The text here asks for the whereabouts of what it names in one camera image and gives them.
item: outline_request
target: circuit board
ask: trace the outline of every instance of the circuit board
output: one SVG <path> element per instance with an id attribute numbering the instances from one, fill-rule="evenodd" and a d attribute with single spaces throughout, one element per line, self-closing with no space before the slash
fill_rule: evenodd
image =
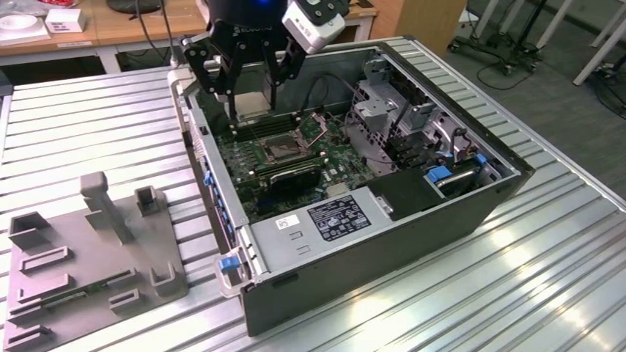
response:
<path id="1" fill-rule="evenodd" d="M 238 142 L 231 133 L 216 137 L 251 222 L 327 199 L 338 189 L 352 190 L 375 177 L 362 163 L 340 125 L 331 115 L 323 118 L 311 114 L 296 129 L 271 136 L 255 137 L 244 142 Z M 303 180 L 306 188 L 296 189 L 292 195 L 276 196 L 276 192 L 270 191 L 272 183 L 280 175 L 292 175 L 299 170 L 312 175 Z"/>

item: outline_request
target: white table leg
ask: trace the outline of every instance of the white table leg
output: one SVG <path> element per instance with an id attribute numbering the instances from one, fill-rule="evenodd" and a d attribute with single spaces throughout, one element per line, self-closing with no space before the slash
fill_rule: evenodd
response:
<path id="1" fill-rule="evenodd" d="M 606 35 L 609 34 L 609 32 L 613 30 L 613 28 L 615 27 L 617 25 L 617 22 L 619 21 L 619 19 L 622 18 L 622 16 L 625 15 L 625 12 L 626 12 L 626 2 L 625 4 L 622 5 L 622 7 L 619 8 L 619 10 L 617 11 L 615 15 L 611 17 L 609 23 L 606 24 L 606 27 L 605 29 L 602 30 L 602 32 L 599 33 L 599 36 L 595 38 L 594 42 L 591 43 L 591 46 L 594 48 L 598 47 L 599 43 L 602 43 L 602 41 L 605 40 L 606 38 Z"/>
<path id="2" fill-rule="evenodd" d="M 598 53 L 595 53 L 594 58 L 589 62 L 587 66 L 585 66 L 585 69 L 581 71 L 581 74 L 578 75 L 577 79 L 574 79 L 574 84 L 577 86 L 582 85 L 589 75 L 591 74 L 591 72 L 594 72 L 595 68 L 598 67 L 599 62 L 605 59 L 605 56 L 610 52 L 610 49 L 613 49 L 613 47 L 615 46 L 617 41 L 623 37 L 625 34 L 626 34 L 626 19 L 622 21 L 622 24 L 619 25 L 619 27 L 617 27 L 615 32 L 610 36 L 605 45 L 598 50 Z"/>
<path id="3" fill-rule="evenodd" d="M 538 49 L 542 49 L 547 41 L 550 40 L 553 34 L 555 33 L 557 27 L 561 24 L 561 21 L 563 20 L 563 17 L 566 16 L 569 7 L 574 3 L 574 0 L 565 0 L 563 5 L 561 5 L 561 8 L 558 9 L 555 17 L 551 19 L 550 26 L 547 26 L 546 32 L 541 36 L 539 41 L 537 42 L 537 47 Z"/>
<path id="4" fill-rule="evenodd" d="M 359 26 L 356 27 L 356 34 L 354 36 L 354 41 L 360 42 L 370 39 L 371 24 L 374 23 L 372 17 L 363 17 L 359 21 Z"/>
<path id="5" fill-rule="evenodd" d="M 492 11 L 496 9 L 498 2 L 499 0 L 491 0 L 487 4 L 487 8 L 484 9 L 484 13 L 482 14 L 482 17 L 476 26 L 475 35 L 478 38 L 482 36 L 482 32 L 484 31 L 484 28 L 487 27 L 488 19 L 491 18 Z"/>
<path id="6" fill-rule="evenodd" d="M 502 26 L 499 28 L 499 33 L 509 32 L 513 21 L 515 17 L 518 17 L 518 13 L 519 13 L 519 10 L 522 9 L 522 5 L 525 4 L 525 2 L 526 0 L 517 0 L 517 2 L 513 4 L 513 8 L 509 11 L 507 18 L 504 19 L 504 22 L 502 23 Z"/>
<path id="7" fill-rule="evenodd" d="M 104 67 L 104 72 L 109 73 L 120 73 L 121 68 L 119 67 L 117 62 L 117 49 L 115 46 L 100 46 L 96 48 L 97 56 L 100 57 L 100 62 Z"/>

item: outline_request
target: power supply label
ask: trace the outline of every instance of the power supply label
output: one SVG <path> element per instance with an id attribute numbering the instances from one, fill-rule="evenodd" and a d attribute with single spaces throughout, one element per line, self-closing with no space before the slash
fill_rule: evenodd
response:
<path id="1" fill-rule="evenodd" d="M 371 225 L 352 196 L 324 203 L 308 212 L 326 241 L 334 241 Z"/>

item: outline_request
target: floor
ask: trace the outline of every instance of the floor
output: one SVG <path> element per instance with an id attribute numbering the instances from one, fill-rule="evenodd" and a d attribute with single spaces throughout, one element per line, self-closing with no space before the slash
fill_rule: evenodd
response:
<path id="1" fill-rule="evenodd" d="M 488 0 L 470 0 L 468 8 L 482 13 Z M 500 1 L 492 19 L 499 20 L 509 1 Z M 510 33 L 517 37 L 533 5 L 526 3 Z M 529 41 L 535 43 L 553 14 L 543 11 Z M 446 62 L 496 99 L 506 109 L 547 141 L 626 199 L 626 120 L 598 101 L 589 85 L 573 85 L 577 74 L 595 53 L 589 43 L 595 36 L 563 22 L 542 50 L 543 62 L 534 75 L 514 89 L 500 91 L 483 85 L 476 72 L 496 59 L 470 48 L 448 53 Z M 625 54 L 615 48 L 607 61 Z M 510 77 L 488 69 L 482 78 L 496 87 L 507 87 L 527 75 Z M 618 86 L 626 97 L 626 84 Z"/>

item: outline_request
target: wooden desk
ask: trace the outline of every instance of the wooden desk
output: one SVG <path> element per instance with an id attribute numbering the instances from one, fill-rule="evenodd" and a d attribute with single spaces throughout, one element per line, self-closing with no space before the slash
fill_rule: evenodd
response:
<path id="1" fill-rule="evenodd" d="M 12 65 L 13 62 L 12 59 L 4 57 L 4 56 L 17 56 L 21 54 L 36 54 L 39 53 L 39 56 L 44 58 L 44 56 L 48 56 L 48 52 L 51 51 L 63 51 L 63 50 L 71 50 L 73 48 L 85 48 L 85 47 L 92 47 L 97 46 L 97 33 L 96 33 L 96 25 L 95 22 L 91 21 L 93 18 L 93 10 L 92 10 L 92 0 L 84 0 L 79 4 L 79 8 L 85 12 L 85 16 L 88 18 L 87 20 L 87 25 L 85 25 L 85 31 L 83 33 L 49 33 L 51 39 L 49 40 L 40 40 L 37 42 L 31 42 L 31 43 L 24 43 L 24 44 L 16 44 L 16 45 L 8 45 L 8 46 L 0 46 L 0 66 L 4 65 Z M 55 60 L 55 59 L 61 59 L 63 57 L 52 57 L 48 58 L 47 60 Z M 29 62 L 37 62 L 37 61 L 44 61 L 41 59 L 37 59 L 36 56 L 32 57 L 32 60 Z"/>
<path id="2" fill-rule="evenodd" d="M 350 3 L 350 14 L 346 16 L 346 27 L 356 26 L 354 41 L 360 42 L 362 40 L 370 39 L 374 17 L 378 16 L 379 11 L 375 7 L 360 7 L 354 2 L 355 1 Z"/>
<path id="3" fill-rule="evenodd" d="M 137 19 L 111 10 L 105 0 L 84 0 L 79 7 L 85 11 L 87 25 L 83 33 L 51 34 L 52 39 L 0 47 L 0 67 L 28 62 L 99 56 L 107 73 L 119 73 L 116 54 L 151 48 Z M 206 29 L 194 0 L 165 0 L 172 37 L 199 34 Z M 157 48 L 169 45 L 161 12 L 143 15 L 148 34 Z"/>
<path id="4" fill-rule="evenodd" d="M 379 9 L 371 38 L 412 35 L 444 56 L 467 0 L 370 0 Z"/>
<path id="5" fill-rule="evenodd" d="M 129 21 L 129 15 L 111 10 L 105 0 L 92 0 L 93 16 L 100 45 L 117 45 L 144 42 L 145 36 L 137 19 Z M 194 0 L 165 0 L 167 19 L 172 37 L 202 33 L 207 25 Z M 161 12 L 141 15 L 152 40 L 167 39 L 165 22 Z"/>

